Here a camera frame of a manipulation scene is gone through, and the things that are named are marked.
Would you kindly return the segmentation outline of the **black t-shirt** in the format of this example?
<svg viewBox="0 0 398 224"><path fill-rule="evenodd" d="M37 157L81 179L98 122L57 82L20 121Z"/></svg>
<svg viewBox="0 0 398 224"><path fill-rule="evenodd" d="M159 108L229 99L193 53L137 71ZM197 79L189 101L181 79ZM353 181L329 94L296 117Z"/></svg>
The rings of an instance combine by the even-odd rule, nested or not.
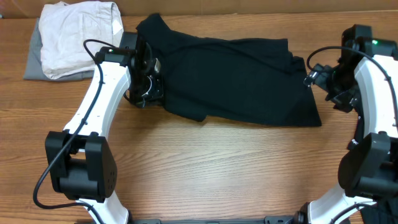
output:
<svg viewBox="0 0 398 224"><path fill-rule="evenodd" d="M160 15L137 31L161 64L164 109L195 121L217 116L271 126L321 125L304 60L285 39L223 40L170 29Z"/></svg>

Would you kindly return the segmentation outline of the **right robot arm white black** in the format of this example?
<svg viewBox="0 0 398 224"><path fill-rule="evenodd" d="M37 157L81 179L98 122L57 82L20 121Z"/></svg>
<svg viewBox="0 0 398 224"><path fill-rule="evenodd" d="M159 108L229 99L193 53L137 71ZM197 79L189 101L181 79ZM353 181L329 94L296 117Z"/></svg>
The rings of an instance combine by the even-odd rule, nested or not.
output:
<svg viewBox="0 0 398 224"><path fill-rule="evenodd" d="M304 85L325 90L337 110L357 112L354 139L338 183L285 223L347 223L361 209L380 211L397 197L397 43L356 24L342 33L339 50L337 65L310 66Z"/></svg>

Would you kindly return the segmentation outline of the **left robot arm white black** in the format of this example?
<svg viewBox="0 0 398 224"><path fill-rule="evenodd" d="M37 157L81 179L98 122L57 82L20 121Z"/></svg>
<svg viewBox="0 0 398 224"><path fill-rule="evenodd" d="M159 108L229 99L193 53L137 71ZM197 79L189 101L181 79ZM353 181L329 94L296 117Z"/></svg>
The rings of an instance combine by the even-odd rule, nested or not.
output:
<svg viewBox="0 0 398 224"><path fill-rule="evenodd" d="M49 166L35 186L34 202L43 207L38 192L49 175L54 191L71 201L65 207L84 207L95 223L132 223L115 191L118 170L108 135L123 98L137 108L162 105L161 65L149 43L135 32L124 32L119 47L102 45L90 54L96 68L78 111L63 131L46 137Z"/></svg>

